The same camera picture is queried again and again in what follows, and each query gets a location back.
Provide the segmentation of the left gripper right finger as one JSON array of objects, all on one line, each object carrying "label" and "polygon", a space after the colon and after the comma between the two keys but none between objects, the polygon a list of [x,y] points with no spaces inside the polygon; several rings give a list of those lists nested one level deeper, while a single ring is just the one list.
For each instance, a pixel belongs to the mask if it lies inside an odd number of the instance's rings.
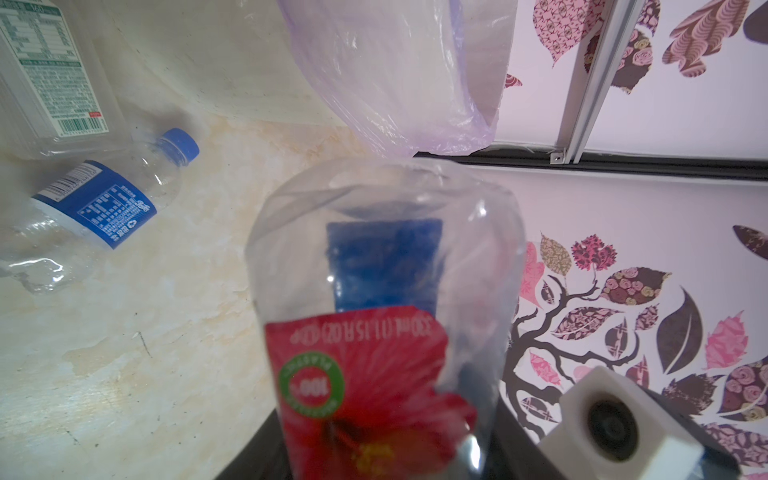
[{"label": "left gripper right finger", "polygon": [[485,462],[485,478],[496,480],[564,480],[500,400]]}]

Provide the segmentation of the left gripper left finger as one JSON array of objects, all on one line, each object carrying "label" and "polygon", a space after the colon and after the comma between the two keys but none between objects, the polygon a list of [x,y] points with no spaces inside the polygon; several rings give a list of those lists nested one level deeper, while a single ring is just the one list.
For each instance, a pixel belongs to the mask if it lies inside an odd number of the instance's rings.
[{"label": "left gripper left finger", "polygon": [[276,410],[216,480],[288,480],[288,454]]}]

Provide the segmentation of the Fiji red flower bottle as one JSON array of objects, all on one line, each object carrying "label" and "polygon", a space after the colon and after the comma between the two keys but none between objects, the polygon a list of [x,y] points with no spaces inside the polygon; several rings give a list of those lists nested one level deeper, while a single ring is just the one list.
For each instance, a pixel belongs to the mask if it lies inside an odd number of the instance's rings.
[{"label": "Fiji red flower bottle", "polygon": [[477,479],[526,236],[446,160],[339,159],[265,201],[245,260],[296,479]]}]

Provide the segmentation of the blue label blue cap bottle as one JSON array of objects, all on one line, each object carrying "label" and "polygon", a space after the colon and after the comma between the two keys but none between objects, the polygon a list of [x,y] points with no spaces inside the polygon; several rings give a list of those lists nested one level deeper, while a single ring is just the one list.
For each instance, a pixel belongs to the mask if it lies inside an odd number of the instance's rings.
[{"label": "blue label blue cap bottle", "polygon": [[193,137],[173,128],[80,162],[2,215],[2,276],[35,294],[84,280],[173,202],[182,168],[199,154]]}]

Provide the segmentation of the green label clear bottle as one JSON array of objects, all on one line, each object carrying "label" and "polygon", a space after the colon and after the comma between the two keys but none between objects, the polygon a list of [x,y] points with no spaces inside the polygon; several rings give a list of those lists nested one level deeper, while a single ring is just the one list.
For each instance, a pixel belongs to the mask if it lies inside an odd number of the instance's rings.
[{"label": "green label clear bottle", "polygon": [[131,136],[71,1],[1,3],[1,144],[26,160],[112,152]]}]

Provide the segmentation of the white ribbed trash bin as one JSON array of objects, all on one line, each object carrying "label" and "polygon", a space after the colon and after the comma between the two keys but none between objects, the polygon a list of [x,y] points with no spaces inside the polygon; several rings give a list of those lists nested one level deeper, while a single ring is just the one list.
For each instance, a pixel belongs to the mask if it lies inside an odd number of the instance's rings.
[{"label": "white ribbed trash bin", "polygon": [[107,1],[104,8],[154,74],[209,112],[341,123],[294,62],[274,1]]}]

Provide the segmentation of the back aluminium frame rail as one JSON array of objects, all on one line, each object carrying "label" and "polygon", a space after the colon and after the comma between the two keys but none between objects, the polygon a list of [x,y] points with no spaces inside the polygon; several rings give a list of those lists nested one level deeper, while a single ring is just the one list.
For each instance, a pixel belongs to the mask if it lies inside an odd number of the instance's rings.
[{"label": "back aluminium frame rail", "polygon": [[573,101],[566,102],[556,149],[550,153],[551,164],[580,162],[643,4],[640,0],[606,2],[607,18],[595,58],[581,82],[583,87],[576,90]]}]

